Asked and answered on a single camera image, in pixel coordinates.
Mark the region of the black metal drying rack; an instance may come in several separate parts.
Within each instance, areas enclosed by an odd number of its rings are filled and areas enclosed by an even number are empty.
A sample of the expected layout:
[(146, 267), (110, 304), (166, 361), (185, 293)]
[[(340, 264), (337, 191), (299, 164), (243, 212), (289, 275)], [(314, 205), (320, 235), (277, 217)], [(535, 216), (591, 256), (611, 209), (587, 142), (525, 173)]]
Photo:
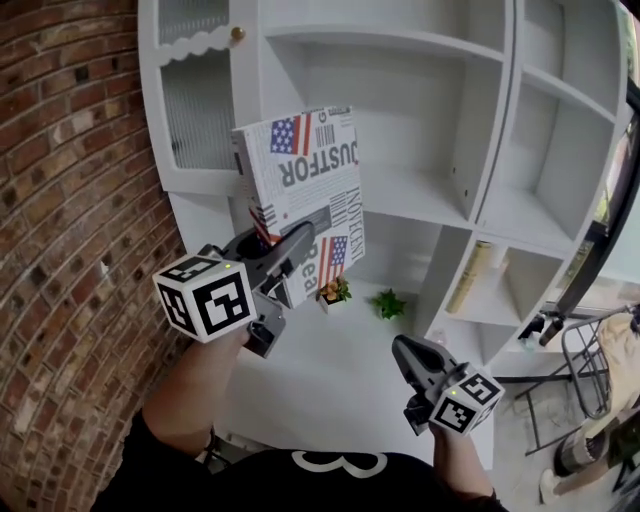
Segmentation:
[(572, 384), (580, 410), (588, 420), (600, 420), (612, 410), (612, 365), (605, 357), (600, 329), (606, 321), (619, 314), (630, 316), (627, 330), (634, 336), (640, 336), (640, 303), (624, 306), (566, 327), (561, 333), (561, 352), (565, 362), (550, 374), (500, 378), (504, 383), (527, 385), (516, 395), (517, 399), (526, 399), (535, 442), (535, 447), (525, 452), (526, 457), (564, 441), (579, 430), (576, 427), (552, 441), (541, 442), (532, 401), (532, 393), (539, 386), (558, 381)]

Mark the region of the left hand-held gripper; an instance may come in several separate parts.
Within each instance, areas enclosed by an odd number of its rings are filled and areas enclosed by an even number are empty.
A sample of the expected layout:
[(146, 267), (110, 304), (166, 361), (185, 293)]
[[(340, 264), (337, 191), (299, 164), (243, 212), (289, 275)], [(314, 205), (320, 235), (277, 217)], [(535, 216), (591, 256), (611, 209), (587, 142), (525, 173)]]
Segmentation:
[(303, 263), (314, 240), (314, 225), (301, 222), (272, 248), (246, 230), (222, 249), (206, 245), (176, 260), (153, 276), (169, 324), (200, 343), (244, 328), (246, 348), (268, 357), (286, 324), (283, 305), (270, 294)]

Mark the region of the person's black shirt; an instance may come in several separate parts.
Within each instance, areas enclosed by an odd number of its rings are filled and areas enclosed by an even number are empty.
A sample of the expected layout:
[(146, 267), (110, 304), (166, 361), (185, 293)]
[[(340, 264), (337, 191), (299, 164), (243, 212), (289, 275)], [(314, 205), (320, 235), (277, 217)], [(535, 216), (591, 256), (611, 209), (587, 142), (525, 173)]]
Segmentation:
[(122, 461), (91, 512), (508, 512), (466, 498), (399, 453), (265, 450), (211, 472), (157, 440), (136, 415)]

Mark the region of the person's right forearm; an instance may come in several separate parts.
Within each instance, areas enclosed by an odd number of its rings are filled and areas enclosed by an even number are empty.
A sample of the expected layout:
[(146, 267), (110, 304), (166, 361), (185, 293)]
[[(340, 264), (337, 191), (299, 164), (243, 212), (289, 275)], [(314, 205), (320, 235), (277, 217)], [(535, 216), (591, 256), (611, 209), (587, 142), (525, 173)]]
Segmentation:
[(471, 500), (492, 497), (494, 488), (470, 436), (459, 436), (436, 425), (433, 466), (440, 478), (459, 496)]

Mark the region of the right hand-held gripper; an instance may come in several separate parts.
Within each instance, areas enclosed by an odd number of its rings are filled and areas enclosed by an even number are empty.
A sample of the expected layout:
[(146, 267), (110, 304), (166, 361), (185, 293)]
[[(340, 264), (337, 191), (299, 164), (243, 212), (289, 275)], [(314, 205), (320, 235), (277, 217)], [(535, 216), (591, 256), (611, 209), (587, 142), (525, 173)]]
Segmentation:
[(392, 354), (416, 392), (403, 411), (416, 435), (435, 425), (467, 436), (489, 418), (505, 394), (485, 370), (458, 364), (442, 344), (428, 339), (397, 335)]

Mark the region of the person's left forearm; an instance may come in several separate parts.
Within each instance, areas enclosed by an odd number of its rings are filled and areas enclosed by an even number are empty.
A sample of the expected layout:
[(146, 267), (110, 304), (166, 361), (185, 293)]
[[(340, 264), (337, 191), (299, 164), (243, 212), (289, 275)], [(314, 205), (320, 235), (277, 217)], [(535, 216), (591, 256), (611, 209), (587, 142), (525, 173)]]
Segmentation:
[(157, 440), (192, 457), (203, 451), (248, 340), (247, 330), (239, 328), (186, 349), (142, 407), (144, 421)]

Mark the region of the white flag-print book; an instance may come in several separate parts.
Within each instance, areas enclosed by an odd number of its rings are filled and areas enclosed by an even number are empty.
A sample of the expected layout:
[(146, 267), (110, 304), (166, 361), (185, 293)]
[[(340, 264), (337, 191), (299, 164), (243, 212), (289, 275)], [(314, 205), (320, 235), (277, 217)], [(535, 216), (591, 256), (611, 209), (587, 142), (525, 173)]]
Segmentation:
[(364, 257), (359, 154), (351, 107), (323, 107), (236, 128), (231, 133), (249, 212), (275, 245), (302, 222), (315, 239), (282, 287), (291, 309)]

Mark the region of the green potted plant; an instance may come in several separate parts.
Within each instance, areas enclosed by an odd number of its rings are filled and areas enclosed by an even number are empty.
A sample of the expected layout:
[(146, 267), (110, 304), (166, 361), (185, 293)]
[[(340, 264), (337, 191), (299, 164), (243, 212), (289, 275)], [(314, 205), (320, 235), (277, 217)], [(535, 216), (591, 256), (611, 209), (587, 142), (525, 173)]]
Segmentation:
[(405, 314), (406, 302), (401, 300), (393, 289), (379, 292), (371, 299), (377, 315), (384, 320), (391, 320)]

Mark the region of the white shelf cabinet desk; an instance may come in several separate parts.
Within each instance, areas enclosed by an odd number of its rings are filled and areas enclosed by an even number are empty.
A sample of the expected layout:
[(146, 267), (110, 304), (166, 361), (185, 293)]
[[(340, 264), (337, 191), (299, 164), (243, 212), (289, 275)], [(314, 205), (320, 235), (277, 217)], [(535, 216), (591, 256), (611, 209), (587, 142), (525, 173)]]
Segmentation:
[[(446, 332), (462, 362), (520, 373), (504, 352), (558, 286), (602, 196), (623, 132), (620, 0), (231, 0), (235, 125), (351, 107), (363, 195), (352, 298), (285, 311), (271, 354), (244, 354), (224, 433), (278, 448), (397, 451), (431, 442), (403, 417), (391, 353), (402, 332)], [(188, 251), (255, 227), (236, 164), (229, 195), (168, 192)], [(445, 308), (477, 241), (490, 259)], [(393, 289), (405, 314), (371, 299)]]

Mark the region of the gold book spines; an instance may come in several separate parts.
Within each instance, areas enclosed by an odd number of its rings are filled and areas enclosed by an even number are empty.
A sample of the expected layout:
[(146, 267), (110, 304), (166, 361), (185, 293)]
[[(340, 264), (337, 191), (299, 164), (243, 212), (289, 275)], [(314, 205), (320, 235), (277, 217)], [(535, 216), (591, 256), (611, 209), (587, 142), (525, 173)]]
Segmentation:
[(455, 290), (445, 308), (448, 313), (457, 313), (471, 291), (476, 277), (483, 272), (490, 259), (493, 244), (477, 241), (460, 276)]

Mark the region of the white glass cabinet door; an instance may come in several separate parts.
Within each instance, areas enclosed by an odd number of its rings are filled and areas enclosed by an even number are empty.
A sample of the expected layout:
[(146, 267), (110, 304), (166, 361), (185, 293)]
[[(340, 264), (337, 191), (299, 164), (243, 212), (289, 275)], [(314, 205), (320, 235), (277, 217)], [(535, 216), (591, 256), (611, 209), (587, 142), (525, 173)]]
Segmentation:
[(237, 14), (231, 0), (139, 0), (144, 108), (168, 192), (232, 192), (231, 53), (246, 35)]

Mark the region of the striped woven basket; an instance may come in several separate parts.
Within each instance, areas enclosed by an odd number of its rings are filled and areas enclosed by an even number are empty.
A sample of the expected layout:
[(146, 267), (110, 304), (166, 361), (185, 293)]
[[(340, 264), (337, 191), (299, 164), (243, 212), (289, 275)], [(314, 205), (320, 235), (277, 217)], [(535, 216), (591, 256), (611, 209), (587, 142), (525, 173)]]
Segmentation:
[(579, 473), (599, 460), (606, 448), (607, 436), (604, 432), (588, 437), (583, 429), (578, 429), (556, 448), (553, 470), (561, 478)]

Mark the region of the dark bottle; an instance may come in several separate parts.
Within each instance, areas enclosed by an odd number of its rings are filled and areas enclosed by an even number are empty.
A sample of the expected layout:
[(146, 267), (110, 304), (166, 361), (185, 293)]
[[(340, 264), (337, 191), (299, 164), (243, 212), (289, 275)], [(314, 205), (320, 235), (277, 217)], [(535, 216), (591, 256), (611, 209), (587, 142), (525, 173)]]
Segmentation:
[(550, 323), (539, 337), (538, 343), (542, 347), (546, 347), (550, 341), (560, 333), (564, 328), (565, 317), (563, 315), (555, 315), (550, 317)]

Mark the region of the yellow flower potted plant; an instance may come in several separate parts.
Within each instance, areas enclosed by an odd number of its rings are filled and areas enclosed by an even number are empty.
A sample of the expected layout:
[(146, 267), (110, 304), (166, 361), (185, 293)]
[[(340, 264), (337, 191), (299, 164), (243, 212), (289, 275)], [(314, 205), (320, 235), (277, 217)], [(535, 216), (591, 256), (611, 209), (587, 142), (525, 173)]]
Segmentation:
[(316, 301), (326, 314), (338, 312), (351, 298), (349, 282), (344, 276), (332, 280), (316, 294)]

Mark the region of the beige cloth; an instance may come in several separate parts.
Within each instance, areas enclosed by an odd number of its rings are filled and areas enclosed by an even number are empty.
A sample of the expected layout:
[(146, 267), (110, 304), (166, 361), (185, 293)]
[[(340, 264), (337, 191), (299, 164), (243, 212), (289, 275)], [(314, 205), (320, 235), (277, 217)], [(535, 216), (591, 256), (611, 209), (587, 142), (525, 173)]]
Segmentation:
[(609, 414), (630, 409), (640, 396), (640, 334), (632, 329), (634, 317), (617, 313), (600, 323), (599, 344), (609, 369)]

